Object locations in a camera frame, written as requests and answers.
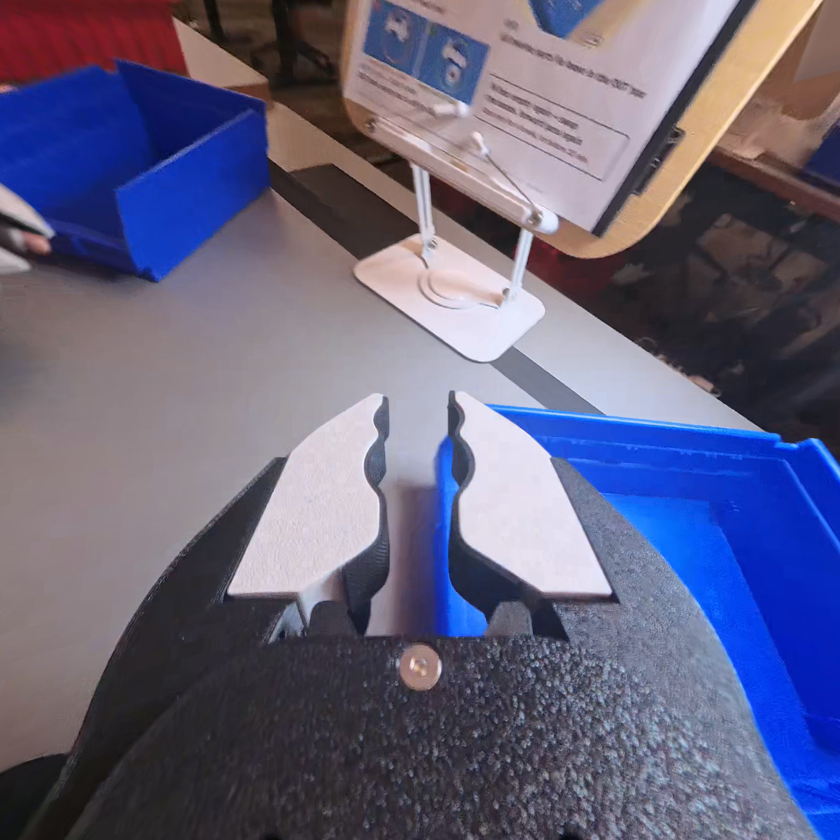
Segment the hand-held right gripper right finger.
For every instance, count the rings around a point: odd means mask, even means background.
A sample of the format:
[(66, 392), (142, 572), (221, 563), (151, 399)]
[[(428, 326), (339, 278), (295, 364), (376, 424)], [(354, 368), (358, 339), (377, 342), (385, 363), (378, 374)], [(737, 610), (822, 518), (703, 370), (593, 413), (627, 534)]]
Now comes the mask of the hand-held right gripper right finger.
[(484, 615), (520, 602), (609, 602), (614, 590), (549, 452), (466, 392), (448, 398), (455, 496), (448, 573)]

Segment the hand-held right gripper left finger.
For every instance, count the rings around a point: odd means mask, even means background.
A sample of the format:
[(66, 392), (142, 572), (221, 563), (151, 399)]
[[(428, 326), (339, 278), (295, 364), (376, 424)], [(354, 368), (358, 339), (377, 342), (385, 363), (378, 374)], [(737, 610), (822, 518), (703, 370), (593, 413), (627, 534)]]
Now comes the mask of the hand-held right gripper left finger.
[(373, 393), (291, 451), (228, 596), (291, 599), (305, 627), (317, 604), (336, 602), (366, 627), (390, 569), (381, 489), (389, 430), (389, 401)]

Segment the blue plastic bin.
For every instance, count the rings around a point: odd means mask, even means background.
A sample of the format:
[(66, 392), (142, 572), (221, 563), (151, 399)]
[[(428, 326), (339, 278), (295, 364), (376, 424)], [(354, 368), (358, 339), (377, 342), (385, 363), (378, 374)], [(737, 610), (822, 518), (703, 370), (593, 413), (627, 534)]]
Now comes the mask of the blue plastic bin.
[[(531, 612), (455, 678), (451, 831), (470, 838), (838, 838), (838, 466), (815, 441), (489, 406), (552, 457), (614, 590)], [(491, 615), (448, 573), (435, 629)]]
[(117, 60), (2, 95), (2, 185), (55, 255), (160, 281), (270, 186), (266, 104)]
[(814, 182), (839, 188), (839, 123), (836, 123), (815, 150), (802, 173)]

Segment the red plastic bin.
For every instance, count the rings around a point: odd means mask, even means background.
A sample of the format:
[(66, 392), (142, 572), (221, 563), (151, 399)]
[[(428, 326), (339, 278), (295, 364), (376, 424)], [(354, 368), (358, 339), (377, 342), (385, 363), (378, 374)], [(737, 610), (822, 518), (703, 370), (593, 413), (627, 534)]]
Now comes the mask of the red plastic bin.
[(167, 1), (2, 1), (1, 81), (40, 81), (128, 60), (187, 75)]

